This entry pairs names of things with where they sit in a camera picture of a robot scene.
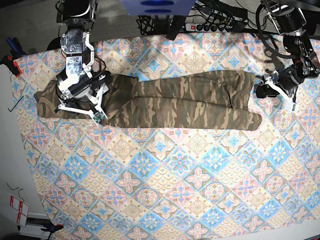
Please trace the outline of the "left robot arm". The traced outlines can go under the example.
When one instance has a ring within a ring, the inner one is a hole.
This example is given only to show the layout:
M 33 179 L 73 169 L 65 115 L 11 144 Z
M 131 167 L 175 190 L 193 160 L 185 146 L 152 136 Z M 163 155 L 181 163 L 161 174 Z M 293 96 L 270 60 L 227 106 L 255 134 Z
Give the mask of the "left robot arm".
M 265 9 L 277 33 L 283 36 L 283 46 L 289 55 L 284 55 L 272 48 L 264 37 L 260 25 L 260 13 Z M 280 71 L 274 70 L 265 75 L 262 83 L 256 85 L 255 94 L 259 99 L 282 96 L 285 102 L 294 106 L 299 85 L 305 79 L 320 75 L 320 62 L 311 44 L 307 30 L 306 18 L 298 4 L 280 0 L 262 0 L 255 12 L 257 32 L 265 48 L 282 59 L 292 60 L 292 65 Z

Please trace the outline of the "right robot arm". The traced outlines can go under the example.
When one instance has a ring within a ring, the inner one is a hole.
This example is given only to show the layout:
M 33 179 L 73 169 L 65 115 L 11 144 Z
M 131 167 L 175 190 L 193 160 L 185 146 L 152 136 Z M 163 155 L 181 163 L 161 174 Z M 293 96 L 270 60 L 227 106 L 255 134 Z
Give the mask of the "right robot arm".
M 98 58 L 90 42 L 98 3 L 95 0 L 59 0 L 57 23 L 67 27 L 60 38 L 65 55 L 65 68 L 56 76 L 56 93 L 60 100 L 57 109 L 89 116 L 96 124 L 107 118 L 102 108 L 103 95 L 110 72 L 105 68 L 95 72 L 93 65 Z

